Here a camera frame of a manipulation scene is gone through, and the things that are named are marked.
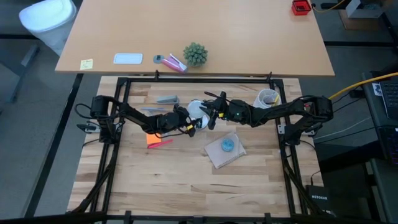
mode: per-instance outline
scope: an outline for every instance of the wooden table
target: wooden table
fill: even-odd
[[[203,44],[208,61],[195,74],[333,76],[311,11],[295,16],[292,0],[84,0],[56,71],[71,73],[173,72],[155,55]],[[117,53],[142,53],[140,65],[116,65]],[[93,68],[80,70],[82,60]]]
[[[98,94],[113,96],[117,79],[103,77]],[[285,78],[284,84],[287,101],[302,95],[296,78]],[[143,106],[157,106],[158,96],[178,95],[181,105],[187,106],[194,98],[209,100],[203,91],[219,94],[223,90],[228,98],[252,103],[263,88],[267,88],[265,84],[132,83],[128,102],[139,110]],[[291,118],[296,122],[300,117]],[[248,154],[214,169],[203,148],[231,131],[237,133]],[[97,134],[89,134],[86,141],[96,138]],[[193,138],[184,135],[171,139],[172,144],[147,149],[146,134],[138,125],[126,122],[109,214],[123,215],[125,210],[131,210],[133,215],[262,217],[271,212],[273,217],[289,216],[274,121],[251,128],[219,119],[213,131],[206,129],[197,131]],[[306,136],[302,139],[313,144]],[[75,208],[94,186],[102,146],[96,142],[83,148],[68,209]],[[297,146],[297,155],[303,183],[309,184],[310,176],[319,170],[317,155],[305,143]],[[322,185],[320,174],[314,176],[314,183]],[[296,211],[300,211],[294,186],[293,191]]]

